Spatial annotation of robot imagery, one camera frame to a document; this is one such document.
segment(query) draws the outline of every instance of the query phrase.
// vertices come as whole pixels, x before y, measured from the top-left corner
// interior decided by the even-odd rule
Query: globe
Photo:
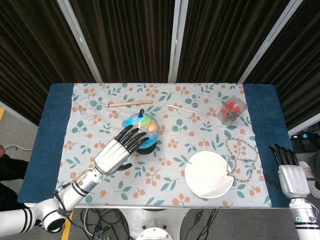
[[[132,129],[139,128],[139,133],[146,133],[144,138],[149,137],[148,141],[144,142],[140,146],[139,150],[152,148],[150,149],[152,152],[156,147],[156,142],[159,135],[159,125],[157,123],[157,120],[152,115],[145,113],[145,111],[141,109],[140,113],[133,114],[126,120],[124,127],[127,127],[129,125],[133,125]]]

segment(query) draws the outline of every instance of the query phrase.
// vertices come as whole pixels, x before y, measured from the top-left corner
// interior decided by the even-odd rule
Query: floral tablecloth
[[[216,118],[222,103],[232,95],[246,96],[241,84],[228,83],[75,83],[56,187],[94,165],[94,157],[116,136],[124,122],[141,108],[153,115],[160,126],[156,149],[148,155],[133,154],[126,171],[104,176],[80,204],[128,207],[186,208],[269,208],[271,201],[260,158],[245,143],[230,140],[228,145],[238,161],[235,175],[252,179],[234,180],[223,196],[204,199],[188,188],[184,169],[199,151],[213,151],[225,159],[231,154],[227,138],[244,140],[256,148],[250,115],[246,110],[226,127]],[[140,106],[106,107],[109,102],[153,100]],[[181,111],[168,105],[204,113]]]

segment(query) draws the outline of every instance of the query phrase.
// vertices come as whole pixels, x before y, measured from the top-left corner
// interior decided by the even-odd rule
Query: gray floor
[[[32,148],[36,137],[37,128],[28,125],[19,119],[5,112],[0,121],[0,143],[4,146],[9,144],[18,144],[24,148]],[[15,147],[9,148],[7,154],[12,158],[29,160],[31,153],[25,152]],[[22,181],[14,180],[5,182],[7,186],[14,189],[17,193],[21,188]],[[320,199],[309,198],[316,206],[320,207]],[[183,220],[181,227],[180,239],[184,240],[188,229],[195,221],[196,214],[199,210],[191,209]],[[80,222],[81,209],[75,209],[73,214],[74,223],[81,225]],[[190,231],[188,240],[195,240],[200,231],[204,227],[210,209],[203,212],[200,222]],[[90,215],[89,222],[96,222],[97,218]],[[125,240],[126,233],[120,224],[115,225],[120,240]],[[20,234],[20,240],[46,239],[60,240],[61,234],[52,235],[46,233],[40,227],[35,227],[27,233]],[[0,237],[0,240],[16,240],[17,236]],[[81,229],[72,226],[70,230],[69,240],[87,239]],[[110,235],[111,240],[115,240],[113,234]],[[298,235],[292,222],[289,209],[221,209],[210,228],[208,239],[217,240],[297,240]]]

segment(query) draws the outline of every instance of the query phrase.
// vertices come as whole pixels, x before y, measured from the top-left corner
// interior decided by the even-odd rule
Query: globe stand
[[[139,148],[139,149],[136,150],[136,152],[137,152],[138,154],[147,155],[147,154],[152,153],[152,152],[155,150],[156,146],[157,146],[157,142],[155,142],[155,143],[154,143],[153,145],[151,145],[150,147],[147,147],[147,148]]]

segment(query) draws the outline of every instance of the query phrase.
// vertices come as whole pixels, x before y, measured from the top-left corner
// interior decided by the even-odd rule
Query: robotic arm
[[[284,195],[291,200],[289,208],[300,240],[319,240],[320,229],[312,205],[306,200],[310,194],[305,172],[296,155],[275,144],[269,147],[278,165],[278,175]]]
[[[55,198],[44,200],[32,208],[0,212],[0,237],[24,233],[42,223],[50,233],[60,233],[73,208],[101,181],[102,175],[128,169],[122,165],[149,138],[139,128],[124,128],[106,144],[94,159],[94,168],[80,173],[75,180],[54,192]]]

